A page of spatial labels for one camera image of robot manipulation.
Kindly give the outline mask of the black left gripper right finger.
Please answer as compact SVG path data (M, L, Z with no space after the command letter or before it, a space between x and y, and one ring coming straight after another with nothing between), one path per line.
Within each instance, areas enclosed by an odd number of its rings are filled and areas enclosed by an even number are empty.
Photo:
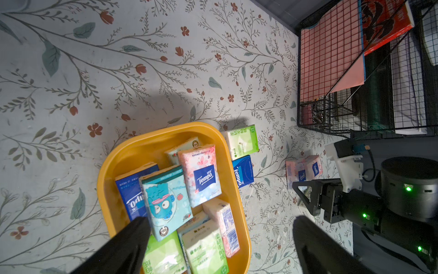
M372 273L306 216L295 219L293 238L305 274Z

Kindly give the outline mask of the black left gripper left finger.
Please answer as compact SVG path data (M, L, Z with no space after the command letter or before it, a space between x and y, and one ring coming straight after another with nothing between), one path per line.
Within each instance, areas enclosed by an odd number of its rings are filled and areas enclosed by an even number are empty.
M148 219L138 217L72 273L139 274L150 235Z

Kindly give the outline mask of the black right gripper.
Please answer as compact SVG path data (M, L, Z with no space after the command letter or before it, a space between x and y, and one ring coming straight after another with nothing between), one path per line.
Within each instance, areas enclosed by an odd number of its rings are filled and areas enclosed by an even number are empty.
M340 179L318 179L293 182L292 189L312 216L323 211L323 218L330 224L349 220L361 223L360 190L343 191Z

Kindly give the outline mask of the dark blue Tempo tissue pack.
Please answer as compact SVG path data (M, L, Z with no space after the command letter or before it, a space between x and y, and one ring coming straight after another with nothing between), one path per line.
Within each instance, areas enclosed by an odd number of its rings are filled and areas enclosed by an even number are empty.
M159 171L158 164L149 162L115 178L115 184L130 221L137 217L147 217L143 191L139 178Z

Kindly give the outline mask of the teal cartoon tissue pack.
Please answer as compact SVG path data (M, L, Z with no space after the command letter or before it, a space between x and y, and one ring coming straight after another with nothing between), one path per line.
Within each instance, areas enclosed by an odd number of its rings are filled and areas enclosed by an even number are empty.
M139 178L152 234L159 242L193 218L181 165Z

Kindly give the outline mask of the light blue tissue pack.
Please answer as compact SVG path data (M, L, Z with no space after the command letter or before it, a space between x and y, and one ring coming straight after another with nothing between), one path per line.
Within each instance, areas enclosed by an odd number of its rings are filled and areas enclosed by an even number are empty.
M204 211L197 213L196 215L193 216L193 218L191 218L188 222L186 222L177 230L179 239L182 240L182 236L184 234L194 230L195 228L206 223L209 220L210 217Z

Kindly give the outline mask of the pink floral tissue pack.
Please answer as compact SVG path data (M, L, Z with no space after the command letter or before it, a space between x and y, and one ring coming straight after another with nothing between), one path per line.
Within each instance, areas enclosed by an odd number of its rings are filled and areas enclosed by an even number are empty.
M231 206L219 198L213 198L202 204L203 211L219 226L227 258L240 250L236 225Z

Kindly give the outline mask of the pink blue Tempo tissue pack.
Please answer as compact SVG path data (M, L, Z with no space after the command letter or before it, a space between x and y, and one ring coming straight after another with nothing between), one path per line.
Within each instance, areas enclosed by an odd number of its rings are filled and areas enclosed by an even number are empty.
M213 144L178 152L190 206L195 208L222 194Z

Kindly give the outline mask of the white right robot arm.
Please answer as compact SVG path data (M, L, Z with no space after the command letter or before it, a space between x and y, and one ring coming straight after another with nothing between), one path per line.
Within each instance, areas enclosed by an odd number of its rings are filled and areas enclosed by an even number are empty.
M438 269L438 163L413 156L386 159L373 167L376 194L366 193L362 163L367 145L352 139L326 146L335 162L335 179L298 180L294 190L312 216L320 213L328 223L349 220L366 238L372 235L414 253L429 273Z

